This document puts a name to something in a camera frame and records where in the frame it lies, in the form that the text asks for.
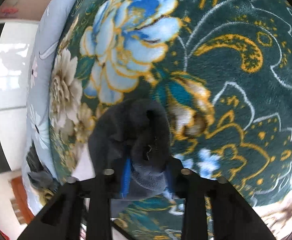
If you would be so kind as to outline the black and white jacket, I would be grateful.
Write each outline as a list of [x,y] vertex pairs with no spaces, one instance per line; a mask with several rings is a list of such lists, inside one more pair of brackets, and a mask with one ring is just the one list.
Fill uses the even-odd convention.
[[116,217],[133,201],[164,192],[164,170],[171,155],[169,122],[164,107],[151,99],[125,100],[98,119],[88,140],[95,174],[130,159],[130,183],[125,197],[111,200]]

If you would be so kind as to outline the mustard yellow knit garment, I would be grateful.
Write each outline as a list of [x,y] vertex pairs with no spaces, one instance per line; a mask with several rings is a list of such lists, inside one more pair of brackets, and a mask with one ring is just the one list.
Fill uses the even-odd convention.
[[56,193],[57,193],[57,189],[50,190],[46,188],[41,188],[37,190],[37,194],[39,196],[39,202],[43,206],[45,206]]

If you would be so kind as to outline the light blue floral quilt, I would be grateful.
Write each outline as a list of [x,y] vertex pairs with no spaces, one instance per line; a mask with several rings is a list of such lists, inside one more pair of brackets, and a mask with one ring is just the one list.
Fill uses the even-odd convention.
[[57,46],[76,0],[51,0],[35,36],[27,93],[26,151],[35,147],[39,161],[56,178],[49,139],[49,85]]

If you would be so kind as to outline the teal floral blanket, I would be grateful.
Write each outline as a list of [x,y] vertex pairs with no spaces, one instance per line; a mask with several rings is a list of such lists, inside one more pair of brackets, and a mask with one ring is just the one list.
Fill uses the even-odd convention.
[[287,0],[75,0],[49,97],[60,182],[109,107],[150,98],[185,168],[225,177],[277,239],[292,233]]

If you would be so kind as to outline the white wardrobe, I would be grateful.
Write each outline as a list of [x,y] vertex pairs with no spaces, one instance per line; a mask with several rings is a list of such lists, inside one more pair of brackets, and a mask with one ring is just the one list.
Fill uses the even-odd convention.
[[21,168],[27,92],[38,22],[0,20],[0,174]]

